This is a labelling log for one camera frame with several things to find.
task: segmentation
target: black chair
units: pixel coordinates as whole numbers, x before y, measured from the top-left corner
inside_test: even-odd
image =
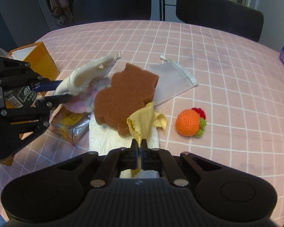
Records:
[[[185,23],[230,32],[255,42],[260,39],[264,22],[261,12],[228,0],[177,0],[176,15]]]
[[[73,2],[75,24],[150,18],[151,0],[74,0]]]

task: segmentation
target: crocheted orange ball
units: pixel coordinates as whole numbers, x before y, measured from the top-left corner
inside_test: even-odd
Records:
[[[180,135],[193,136],[200,129],[200,115],[191,109],[182,111],[176,119],[176,130]]]

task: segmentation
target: knitted fruit toy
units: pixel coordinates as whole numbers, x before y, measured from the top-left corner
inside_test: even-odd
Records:
[[[182,111],[176,119],[176,130],[183,136],[199,137],[206,126],[206,115],[200,108],[192,108]]]

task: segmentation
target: pink tablecloth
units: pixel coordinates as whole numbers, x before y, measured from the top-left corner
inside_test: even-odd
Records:
[[[115,21],[73,26],[40,39],[61,71],[59,79],[90,60],[122,58],[111,74],[130,62],[161,64],[161,54],[178,61],[199,85],[157,107],[168,119],[160,147],[174,155],[190,151],[270,182],[278,194],[272,219],[284,223],[284,67],[278,52],[250,40],[200,26],[160,21]],[[184,109],[205,110],[201,138],[178,135],[174,124]],[[0,193],[8,181],[86,152],[88,134],[74,148],[47,132],[20,151],[12,166],[0,165]],[[6,218],[0,204],[0,213]]]

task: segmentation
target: pink fluffy fabric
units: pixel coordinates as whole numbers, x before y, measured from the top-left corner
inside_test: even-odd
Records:
[[[86,93],[80,93],[73,99],[64,104],[64,107],[73,113],[91,113],[94,110],[94,101],[98,92],[110,86],[110,79],[105,77],[101,79],[93,79]]]

